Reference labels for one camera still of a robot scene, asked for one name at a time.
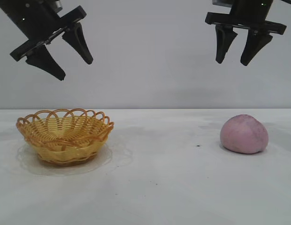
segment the white wall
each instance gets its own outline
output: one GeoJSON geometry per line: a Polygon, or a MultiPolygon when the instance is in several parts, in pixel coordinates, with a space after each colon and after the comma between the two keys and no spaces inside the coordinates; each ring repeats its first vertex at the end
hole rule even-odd
{"type": "Polygon", "coordinates": [[[291,107],[291,6],[276,0],[268,20],[285,35],[248,67],[240,64],[247,31],[223,64],[215,62],[211,0],[63,0],[61,15],[81,5],[88,66],[57,38],[48,46],[67,73],[63,82],[10,52],[26,38],[0,10],[1,108],[274,108],[291,107]]]}

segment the yellow wicker basket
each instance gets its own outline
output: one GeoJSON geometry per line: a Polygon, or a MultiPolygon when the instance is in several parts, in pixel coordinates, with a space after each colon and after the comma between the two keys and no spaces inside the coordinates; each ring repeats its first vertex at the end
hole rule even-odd
{"type": "Polygon", "coordinates": [[[106,143],[114,122],[103,112],[58,109],[19,118],[16,127],[41,160],[68,166],[92,159],[106,143]]]}

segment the white table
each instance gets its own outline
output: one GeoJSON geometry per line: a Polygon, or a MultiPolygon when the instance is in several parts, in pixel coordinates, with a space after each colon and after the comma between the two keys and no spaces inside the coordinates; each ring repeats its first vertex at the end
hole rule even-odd
{"type": "Polygon", "coordinates": [[[88,164],[41,165],[15,128],[36,110],[0,111],[0,225],[291,225],[291,110],[104,110],[115,122],[88,164]],[[247,113],[267,151],[220,147],[247,113]]]}

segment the pink ball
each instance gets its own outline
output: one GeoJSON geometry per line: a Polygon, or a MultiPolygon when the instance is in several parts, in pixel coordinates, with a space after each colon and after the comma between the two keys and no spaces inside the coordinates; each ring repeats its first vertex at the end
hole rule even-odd
{"type": "Polygon", "coordinates": [[[268,145],[268,131],[254,117],[238,115],[229,119],[221,130],[221,143],[230,151],[254,154],[268,145]]]}

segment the robotic arm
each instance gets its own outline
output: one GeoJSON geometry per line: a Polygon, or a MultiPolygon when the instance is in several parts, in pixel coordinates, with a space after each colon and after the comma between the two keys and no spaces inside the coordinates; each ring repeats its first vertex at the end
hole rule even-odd
{"type": "MultiPolygon", "coordinates": [[[[282,0],[291,4],[291,0],[282,0]]],[[[241,63],[247,66],[255,55],[273,36],[270,33],[283,35],[286,26],[266,21],[273,0],[213,0],[214,5],[230,7],[229,14],[208,12],[206,23],[214,24],[217,38],[216,61],[222,63],[237,33],[233,28],[247,29],[248,38],[241,63]]]]}
{"type": "Polygon", "coordinates": [[[93,58],[83,35],[80,20],[86,12],[78,6],[66,15],[59,17],[62,10],[59,0],[0,0],[0,8],[12,22],[28,38],[28,41],[11,52],[11,56],[19,61],[27,57],[26,63],[38,67],[59,80],[64,80],[65,72],[55,62],[46,45],[60,34],[87,64],[93,58]]]}
{"type": "MultiPolygon", "coordinates": [[[[282,0],[291,4],[291,0],[282,0]]],[[[213,0],[214,5],[230,7],[229,14],[208,12],[206,23],[214,24],[217,37],[216,61],[222,63],[237,33],[234,28],[248,30],[248,38],[241,63],[247,66],[255,55],[272,41],[271,33],[283,35],[286,26],[266,21],[273,0],[213,0]]],[[[86,12],[78,6],[59,17],[62,10],[59,0],[0,0],[0,8],[28,38],[28,41],[11,52],[19,61],[27,57],[26,63],[38,67],[59,80],[65,73],[55,62],[46,45],[63,33],[62,38],[73,47],[87,64],[93,58],[87,47],[80,20],[86,12]]]]}

